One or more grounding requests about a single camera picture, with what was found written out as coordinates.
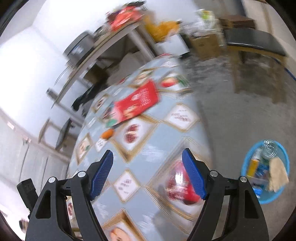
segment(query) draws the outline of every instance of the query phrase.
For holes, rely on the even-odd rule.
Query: blue tablecloth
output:
[[[104,116],[110,104],[132,94],[147,78],[155,82],[159,103],[122,123],[111,139],[102,142],[100,136],[107,130]],[[124,241],[183,241],[187,238],[203,201],[185,204],[168,198],[166,190],[184,148],[190,148],[196,159],[212,167],[200,117],[186,74],[179,60],[170,55],[147,63],[95,98],[78,136],[68,175],[87,170],[106,150],[113,152],[114,164],[103,191],[92,202],[109,240],[120,237]]]

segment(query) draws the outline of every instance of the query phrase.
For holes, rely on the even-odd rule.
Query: red bag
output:
[[[165,190],[169,199],[182,201],[186,205],[197,203],[200,200],[200,196],[193,189],[182,161],[176,161]]]
[[[140,115],[159,101],[153,80],[149,79],[140,88],[123,100],[116,101],[110,113],[103,117],[107,120],[107,127]]]
[[[119,14],[117,14],[113,23],[111,23],[111,29],[112,31],[116,31],[124,26],[127,22],[136,22],[141,17],[142,15],[139,13],[139,11],[135,10],[135,7],[125,7]]]

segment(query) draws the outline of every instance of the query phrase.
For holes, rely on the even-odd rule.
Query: gray floor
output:
[[[248,56],[241,65],[242,91],[233,92],[227,56],[198,61],[182,60],[212,143],[216,169],[225,177],[238,178],[245,154],[262,139],[281,143],[290,159],[290,183],[282,195],[262,205],[270,240],[282,229],[296,205],[296,81],[284,72],[283,101],[272,104],[273,79],[268,76],[267,57]],[[225,210],[216,230],[219,236]]]

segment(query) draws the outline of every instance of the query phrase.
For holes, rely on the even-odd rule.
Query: table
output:
[[[146,45],[145,41],[136,31],[136,28],[139,29],[139,32],[142,34],[142,36],[145,37],[148,43],[152,46],[156,54],[157,55],[161,54],[160,50],[157,48],[153,39],[146,32],[146,30],[144,29],[140,21],[135,23],[129,23],[115,32],[107,33],[105,36],[103,36],[102,38],[98,39],[95,42],[94,44],[95,49],[75,70],[72,71],[67,82],[63,86],[61,92],[59,93],[58,97],[54,101],[53,106],[57,103],[60,103],[60,101],[65,96],[65,94],[70,89],[70,87],[73,85],[73,83],[88,68],[88,66],[90,66],[93,62],[95,62],[96,59],[102,53],[104,53],[109,47],[111,47],[113,44],[115,44],[117,41],[119,41],[121,38],[123,38],[126,35],[128,35],[128,37],[134,42],[134,44],[138,47],[138,49],[143,53],[143,56],[146,58],[147,61],[152,60],[155,57],[155,55],[151,52],[151,50]]]
[[[107,130],[104,119],[112,102],[132,94],[148,78],[154,81],[160,101],[122,123],[108,141],[102,142],[100,136]],[[172,79],[179,81],[169,85]],[[108,240],[123,231],[130,241],[183,241],[204,203],[185,196],[182,200],[168,197],[184,148],[190,148],[196,159],[212,169],[212,154],[196,96],[179,60],[164,55],[94,99],[78,136],[68,177],[87,170],[106,150],[111,150],[113,166],[101,195],[92,202]],[[70,219],[72,223],[75,220],[73,215]]]

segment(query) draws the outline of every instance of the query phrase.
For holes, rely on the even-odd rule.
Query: cloth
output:
[[[277,192],[282,186],[289,182],[286,168],[279,157],[271,158],[269,161],[269,190]]]

